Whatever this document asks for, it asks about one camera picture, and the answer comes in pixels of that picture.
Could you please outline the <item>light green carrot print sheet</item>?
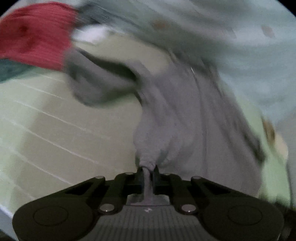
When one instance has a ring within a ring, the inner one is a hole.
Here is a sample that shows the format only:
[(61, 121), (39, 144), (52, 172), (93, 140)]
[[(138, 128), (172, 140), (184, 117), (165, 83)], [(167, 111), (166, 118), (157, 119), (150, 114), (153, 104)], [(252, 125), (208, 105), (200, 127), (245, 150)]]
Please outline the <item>light green carrot print sheet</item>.
[(279, 1), (84, 1), (78, 23), (109, 25), (213, 64), (274, 123), (295, 110), (295, 16)]

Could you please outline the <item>green grid cutting mat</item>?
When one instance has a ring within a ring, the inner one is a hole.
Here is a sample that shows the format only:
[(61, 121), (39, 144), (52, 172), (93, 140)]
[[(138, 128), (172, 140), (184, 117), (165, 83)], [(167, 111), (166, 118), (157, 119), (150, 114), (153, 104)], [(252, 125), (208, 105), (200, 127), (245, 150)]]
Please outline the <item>green grid cutting mat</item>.
[[(113, 61), (140, 61), (151, 73), (172, 62), (170, 54), (122, 35), (75, 45)], [(286, 160), (271, 150), (260, 111), (236, 99), (265, 152), (260, 198), (290, 206)], [(31, 200), (96, 175), (113, 179), (135, 171), (133, 133), (141, 114), (134, 95), (99, 108), (84, 106), (58, 71), (32, 68), (1, 83), (1, 210), (12, 216)]]

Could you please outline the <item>beige cloth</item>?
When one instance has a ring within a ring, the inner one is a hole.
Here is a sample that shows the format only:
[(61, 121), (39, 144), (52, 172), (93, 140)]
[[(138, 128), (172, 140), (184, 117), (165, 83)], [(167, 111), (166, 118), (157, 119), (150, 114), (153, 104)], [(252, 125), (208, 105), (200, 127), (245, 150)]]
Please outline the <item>beige cloth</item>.
[(281, 162), (286, 165), (288, 160), (288, 146), (284, 141), (280, 133), (277, 133), (273, 127), (273, 124), (266, 120), (262, 119), (262, 124), (268, 145), (276, 154), (276, 156), (281, 160)]

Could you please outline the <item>grey zip hoodie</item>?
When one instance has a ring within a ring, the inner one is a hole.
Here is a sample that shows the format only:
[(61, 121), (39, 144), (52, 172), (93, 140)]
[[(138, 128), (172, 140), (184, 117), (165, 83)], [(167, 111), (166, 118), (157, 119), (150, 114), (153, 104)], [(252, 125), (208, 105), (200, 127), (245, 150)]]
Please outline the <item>grey zip hoodie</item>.
[(155, 203), (155, 168), (184, 180), (200, 176), (259, 195), (265, 156), (237, 104), (210, 68), (171, 62), (159, 73), (140, 61), (114, 61), (81, 49), (66, 53), (64, 71), (75, 98), (96, 107), (134, 94), (142, 116), (134, 132), (135, 164), (144, 170), (141, 203)]

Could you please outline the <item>white folded cloth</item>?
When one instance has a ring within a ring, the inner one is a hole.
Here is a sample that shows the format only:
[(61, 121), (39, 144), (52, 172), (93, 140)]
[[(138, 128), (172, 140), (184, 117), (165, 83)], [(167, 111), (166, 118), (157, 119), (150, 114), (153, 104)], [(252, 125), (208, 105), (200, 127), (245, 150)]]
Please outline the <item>white folded cloth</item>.
[(81, 28), (76, 28), (71, 35), (71, 40), (95, 45), (106, 39), (112, 33), (112, 28), (106, 25), (86, 25)]

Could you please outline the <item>blue denim jeans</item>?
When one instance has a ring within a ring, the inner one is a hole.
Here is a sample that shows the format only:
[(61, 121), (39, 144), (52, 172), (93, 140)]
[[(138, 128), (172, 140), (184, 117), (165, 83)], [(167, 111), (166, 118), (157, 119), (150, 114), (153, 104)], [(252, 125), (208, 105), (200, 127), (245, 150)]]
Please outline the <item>blue denim jeans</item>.
[(23, 74), (32, 68), (31, 65), (22, 64), (9, 59), (0, 61), (0, 82), (7, 81), (20, 74)]

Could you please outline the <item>red checked garment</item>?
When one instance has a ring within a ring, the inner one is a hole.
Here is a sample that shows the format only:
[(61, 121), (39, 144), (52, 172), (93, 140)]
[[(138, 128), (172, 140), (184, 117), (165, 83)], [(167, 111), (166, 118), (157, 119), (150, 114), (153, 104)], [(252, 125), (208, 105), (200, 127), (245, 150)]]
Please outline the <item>red checked garment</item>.
[(76, 15), (72, 6), (57, 2), (15, 9), (1, 19), (1, 59), (61, 70)]

